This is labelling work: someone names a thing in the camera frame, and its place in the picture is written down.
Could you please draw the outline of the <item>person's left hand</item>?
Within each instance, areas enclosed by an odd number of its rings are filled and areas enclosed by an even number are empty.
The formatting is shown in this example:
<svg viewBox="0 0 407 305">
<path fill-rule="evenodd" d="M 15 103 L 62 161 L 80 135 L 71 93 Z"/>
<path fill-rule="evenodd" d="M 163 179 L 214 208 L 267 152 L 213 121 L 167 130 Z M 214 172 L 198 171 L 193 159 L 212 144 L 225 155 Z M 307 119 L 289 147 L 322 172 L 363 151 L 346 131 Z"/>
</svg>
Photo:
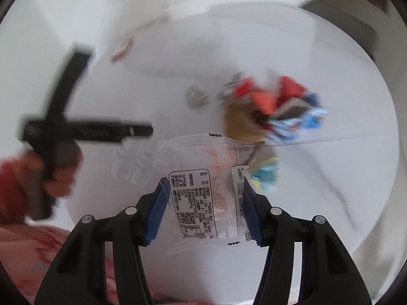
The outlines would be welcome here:
<svg viewBox="0 0 407 305">
<path fill-rule="evenodd" d="M 27 197 L 27 205 L 36 207 L 37 201 L 41 204 L 43 195 L 52 198 L 69 196 L 82 158 L 82 151 L 73 149 L 64 164 L 47 167 L 37 153 L 25 151 L 16 164 L 15 174 Z"/>
</svg>

